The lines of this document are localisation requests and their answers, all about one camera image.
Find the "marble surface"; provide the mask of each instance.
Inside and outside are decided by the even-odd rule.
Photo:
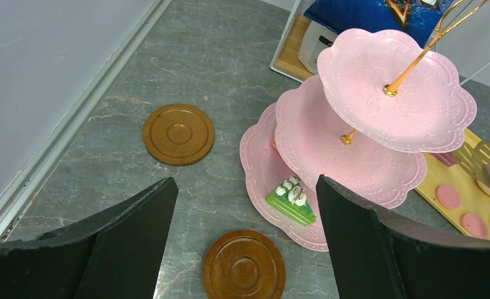
[[[174,0],[122,70],[9,240],[32,239],[110,207],[161,178],[180,192],[156,298],[206,298],[203,257],[223,234],[257,230],[286,262],[283,298],[338,298],[328,253],[304,249],[270,225],[247,196],[239,160],[243,133],[298,83],[269,70],[289,13],[258,0]],[[471,129],[490,140],[490,88],[468,82],[478,102]],[[168,167],[145,150],[142,126],[169,103],[204,110],[216,129],[210,154]],[[397,213],[455,229],[417,193]]]

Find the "gold metal rod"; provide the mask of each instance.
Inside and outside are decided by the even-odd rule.
[[[351,145],[352,144],[352,138],[355,135],[355,132],[357,132],[357,130],[353,129],[347,135],[342,135],[342,137],[340,137],[340,140],[342,141],[342,143],[344,143],[345,145]]]
[[[383,91],[393,97],[397,94],[397,90],[399,89],[399,86],[403,81],[406,79],[406,76],[412,72],[412,70],[418,65],[425,54],[427,54],[428,51],[434,47],[434,45],[443,37],[445,34],[449,33],[449,31],[453,30],[456,28],[456,26],[460,25],[465,19],[467,19],[470,15],[472,15],[474,12],[476,12],[482,5],[484,5],[488,0],[483,0],[482,3],[478,4],[472,11],[470,11],[468,14],[466,14],[464,17],[462,17],[458,22],[454,23],[453,25],[449,26],[445,31],[442,32],[441,27],[443,26],[443,22],[445,21],[445,18],[449,15],[449,13],[458,5],[460,5],[463,1],[465,0],[459,0],[455,4],[453,4],[447,11],[443,14],[441,17],[440,21],[438,22],[438,25],[435,29],[436,35],[434,38],[428,43],[428,45],[423,49],[421,54],[414,59],[414,61],[406,68],[406,70],[397,78],[394,80],[389,85],[385,85],[383,88]]]

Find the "white box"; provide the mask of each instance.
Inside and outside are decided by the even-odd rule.
[[[333,45],[333,41],[337,35],[326,27],[315,21],[311,21],[307,28],[302,45],[298,51],[298,59],[307,70],[313,74],[317,74],[317,59],[319,54]]]

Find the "pink tiered cake stand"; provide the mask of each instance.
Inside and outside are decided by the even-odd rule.
[[[458,73],[434,52],[421,60],[397,93],[391,84],[421,51],[399,31],[340,34],[318,61],[319,75],[282,94],[247,130],[240,155],[254,207],[298,244],[327,251],[315,194],[321,174],[386,208],[402,204],[426,175],[422,152],[458,149],[476,116],[476,102]],[[278,153],[270,146],[276,141]],[[266,202],[296,174],[317,221],[302,227]]]

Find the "brown wooden saucer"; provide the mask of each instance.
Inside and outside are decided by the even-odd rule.
[[[170,104],[155,110],[142,129],[148,152],[170,166],[197,163],[210,152],[215,137],[208,115],[187,104]]]
[[[252,230],[230,232],[208,250],[203,285],[209,299],[278,299],[286,285],[280,250]]]

